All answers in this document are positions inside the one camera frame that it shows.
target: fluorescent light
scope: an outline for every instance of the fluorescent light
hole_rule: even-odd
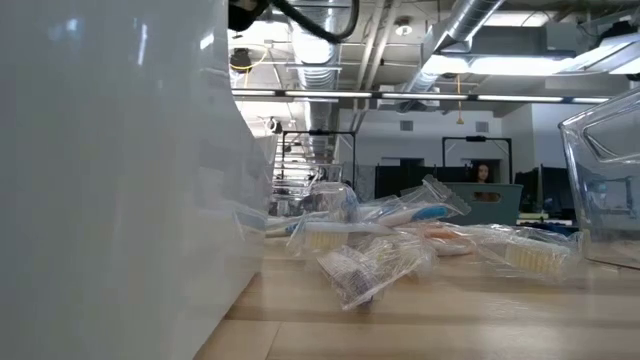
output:
[[[638,74],[640,73],[640,57],[610,71],[609,74]]]
[[[481,101],[510,101],[510,102],[561,102],[560,96],[511,96],[511,95],[478,95]]]
[[[415,93],[383,93],[383,99],[410,99],[410,100],[467,100],[467,95],[453,95],[453,94],[415,94]]]
[[[608,58],[618,51],[629,46],[628,43],[616,45],[601,45],[593,50],[578,55],[575,59],[567,59],[563,62],[562,72],[584,71],[596,63]]]
[[[207,36],[200,40],[200,50],[204,50],[207,46],[213,44],[213,33],[209,33]]]
[[[370,98],[370,92],[356,91],[285,91],[287,96],[293,97],[328,97],[328,98]]]
[[[273,90],[231,90],[234,96],[275,96],[276,92]]]
[[[442,55],[432,55],[427,62],[422,65],[424,74],[464,74],[469,72],[467,60],[459,57],[447,57]]]
[[[563,60],[545,57],[482,56],[471,62],[469,72],[483,75],[548,76],[563,69]]]
[[[302,170],[302,169],[280,169],[278,167],[276,167],[275,169],[273,169],[274,173],[279,173],[279,172],[285,172],[288,174],[298,174],[298,175],[310,175],[311,174],[311,170]]]
[[[572,100],[573,103],[576,104],[602,104],[603,102],[609,101],[608,98],[574,98]]]
[[[340,71],[342,70],[342,66],[338,65],[316,65],[316,64],[286,64],[285,69],[287,70],[334,70]]]

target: desk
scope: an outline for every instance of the desk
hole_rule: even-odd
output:
[[[595,263],[563,286],[441,259],[430,281],[405,277],[367,312],[279,246],[197,360],[640,359],[640,271]]]

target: computer monitor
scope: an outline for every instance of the computer monitor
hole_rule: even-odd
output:
[[[540,212],[541,204],[539,204],[538,183],[540,171],[535,168],[528,172],[516,173],[514,184],[522,185],[522,194],[520,196],[520,212],[537,213]]]
[[[433,176],[440,182],[469,182],[469,170],[466,166],[439,167]]]
[[[540,166],[542,208],[553,218],[575,219],[573,194],[566,168]]]

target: light fixture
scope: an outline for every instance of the light fixture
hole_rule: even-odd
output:
[[[610,74],[640,74],[640,57],[620,66],[619,68],[610,71]]]
[[[629,45],[630,45],[629,43],[600,45],[599,47],[593,50],[587,51],[585,53],[582,53],[576,56],[574,59],[565,60],[562,71],[572,72],[572,71],[587,70],[591,66],[623,50]]]
[[[519,56],[480,56],[469,65],[469,72],[482,75],[548,76],[561,71],[565,59]]]
[[[341,98],[341,97],[354,97],[354,98],[369,98],[370,92],[360,91],[298,91],[288,90],[285,91],[286,96],[293,97],[328,97],[328,98]]]
[[[609,101],[608,98],[574,98],[571,102],[576,104],[602,104]]]
[[[563,97],[561,97],[561,96],[478,95],[478,100],[483,100],[483,101],[507,101],[507,102],[556,103],[556,102],[562,102]]]
[[[394,22],[396,27],[396,35],[398,36],[407,36],[411,34],[413,28],[410,25],[411,17],[409,16],[400,16]]]
[[[342,70],[342,66],[339,65],[316,65],[316,64],[286,64],[284,66],[285,69],[288,70],[332,70],[332,71],[340,71]]]
[[[382,98],[389,100],[450,100],[450,101],[490,101],[490,102],[530,102],[530,103],[570,103],[600,104],[609,100],[605,97],[573,97],[573,96],[526,96],[526,95],[477,95],[477,94],[444,94],[444,93],[386,93],[370,91],[307,91],[307,90],[245,90],[232,89],[234,96],[277,97],[277,98]]]
[[[232,90],[234,96],[275,96],[276,92],[273,90]]]
[[[383,93],[381,97],[383,99],[393,99],[393,100],[409,99],[409,100],[455,100],[455,101],[467,100],[469,98],[467,95],[438,94],[438,93],[424,93],[424,94]]]
[[[433,55],[422,66],[422,72],[433,75],[464,74],[469,72],[469,64],[465,58]]]

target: ceiling duct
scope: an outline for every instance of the ceiling duct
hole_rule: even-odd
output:
[[[335,9],[326,7],[302,7],[298,8],[303,15],[322,24],[324,29],[335,32],[337,28],[337,18]],[[298,78],[300,87],[305,90],[335,90],[337,85],[337,74],[335,69],[338,59],[338,48],[329,42],[322,40],[308,31],[301,28],[297,23],[291,22],[292,47],[295,54],[295,61],[300,65],[312,65],[298,68]],[[339,108],[337,103],[309,101],[304,104],[305,123],[307,130],[329,130],[336,131],[338,128]],[[327,139],[329,145],[335,144],[335,137]],[[323,146],[314,146],[314,139],[310,138],[310,150],[313,156],[327,158],[331,155]]]
[[[473,35],[484,25],[504,0],[458,0],[451,16],[446,20],[430,26],[422,44],[423,65],[436,51],[446,48],[450,52],[468,52],[471,49]],[[442,74],[424,72],[421,68],[405,85],[404,92],[426,92],[435,84]],[[422,110],[425,105],[419,101],[399,102],[396,110],[405,113]]]

